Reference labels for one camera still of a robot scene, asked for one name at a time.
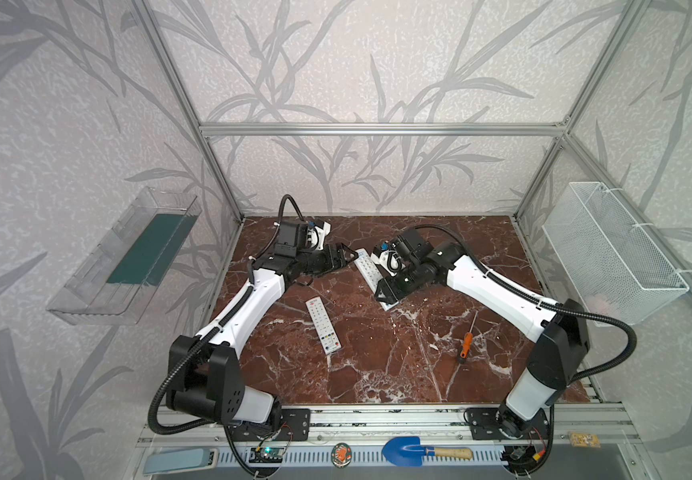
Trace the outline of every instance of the transparent plastic bin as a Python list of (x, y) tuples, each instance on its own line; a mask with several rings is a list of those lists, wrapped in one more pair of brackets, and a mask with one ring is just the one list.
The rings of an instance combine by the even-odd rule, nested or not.
[(194, 194), (145, 187), (47, 311), (72, 325), (135, 325), (201, 212)]
[(642, 225), (600, 182), (571, 182), (543, 231), (589, 312), (633, 325), (688, 291)]

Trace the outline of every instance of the screwdriver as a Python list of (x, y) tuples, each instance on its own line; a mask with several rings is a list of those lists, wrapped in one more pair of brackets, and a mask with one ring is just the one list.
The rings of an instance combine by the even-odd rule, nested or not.
[(461, 365), (466, 362), (466, 357), (469, 356), (469, 350), (471, 350), (471, 341), (474, 338), (474, 335), (472, 335), (471, 331), (474, 330), (474, 322), (476, 321), (476, 316), (479, 314), (479, 311), (475, 312), (474, 314), (474, 320), (471, 321), (471, 326), (469, 327), (469, 331), (466, 332), (466, 335), (464, 335), (464, 344), (458, 350), (458, 363)]

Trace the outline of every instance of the leaf pattern wallpaper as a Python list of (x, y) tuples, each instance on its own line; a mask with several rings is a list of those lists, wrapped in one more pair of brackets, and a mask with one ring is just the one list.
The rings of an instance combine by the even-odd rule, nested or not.
[[(573, 133), (692, 269), (692, 0), (650, 3)], [(522, 219), (546, 281), (571, 295), (540, 227), (578, 180), (588, 179), (563, 154)], [(590, 363), (615, 355), (614, 332), (592, 328)], [(677, 300), (636, 329), (638, 352), (599, 386), (626, 402), (663, 478), (692, 478), (692, 308)]]
[[(622, 10), (562, 0), (151, 4), (202, 122), (561, 121)], [(310, 213), (508, 214), (551, 139), (211, 140), (247, 212), (305, 191)]]
[[(0, 478), (118, 478), (237, 225), (126, 2), (0, 0)], [(202, 214), (134, 326), (50, 298), (141, 188)]]

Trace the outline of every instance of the red marble table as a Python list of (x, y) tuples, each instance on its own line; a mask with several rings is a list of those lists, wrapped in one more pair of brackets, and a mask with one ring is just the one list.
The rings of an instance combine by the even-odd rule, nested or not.
[[(500, 274), (540, 291), (507, 216), (334, 216), (328, 242), (371, 251), (406, 226), (442, 224), (459, 232), (472, 252)], [(226, 275), (217, 314), (246, 280), (245, 259), (271, 237), (273, 218), (250, 217)], [(448, 238), (423, 230), (432, 244)], [(305, 302), (320, 296), (343, 348), (324, 354)], [(455, 359), (474, 323), (466, 363)], [(266, 313), (240, 363), (248, 386), (283, 403), (498, 403), (525, 368), (533, 343), (475, 300), (446, 286), (428, 286), (384, 312), (357, 267), (291, 286)], [(563, 401), (588, 402), (575, 384)]]

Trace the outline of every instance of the white remote control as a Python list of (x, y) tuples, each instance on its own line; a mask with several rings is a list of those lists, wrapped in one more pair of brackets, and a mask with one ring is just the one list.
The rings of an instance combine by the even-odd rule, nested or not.
[(312, 316), (314, 328), (317, 329), (319, 341), (322, 343), (325, 353), (332, 353), (341, 349), (341, 341), (338, 340), (338, 335), (335, 334), (333, 324), (330, 321), (328, 312), (324, 309), (322, 298), (316, 296), (306, 302), (309, 314)]
[[(364, 277), (364, 281), (368, 283), (370, 290), (375, 293), (375, 289), (378, 288), (378, 282), (380, 282), (384, 276), (380, 274), (378, 267), (370, 259), (370, 255), (368, 254), (367, 250), (364, 248), (357, 249), (357, 254), (359, 254), (359, 256), (354, 263), (357, 265), (359, 273), (362, 274), (362, 277)], [(380, 302), (380, 304), (383, 306), (384, 310), (389, 310), (392, 306), (397, 305), (397, 303), (387, 305), (383, 302)]]

